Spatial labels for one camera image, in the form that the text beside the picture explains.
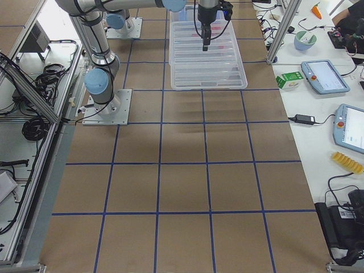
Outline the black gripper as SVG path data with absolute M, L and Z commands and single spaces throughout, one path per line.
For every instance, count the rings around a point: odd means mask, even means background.
M 217 12 L 222 11 L 224 19 L 230 21 L 233 15 L 233 5 L 224 0 L 199 1 L 197 18 L 202 25 L 202 50 L 207 51 L 211 40 L 211 27 L 217 17 Z

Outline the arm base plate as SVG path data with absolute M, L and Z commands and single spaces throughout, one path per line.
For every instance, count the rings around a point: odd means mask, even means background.
M 104 106 L 94 104 L 92 96 L 89 95 L 88 104 L 93 104 L 93 106 L 86 108 L 86 118 L 81 121 L 82 124 L 85 126 L 127 125 L 129 121 L 131 97 L 131 89 L 118 89 L 114 92 L 114 98 L 107 107 L 98 112 Z
M 129 17 L 129 19 L 124 20 L 123 17 L 108 17 L 106 19 L 106 37 L 109 40 L 139 39 L 142 22 L 142 18 Z

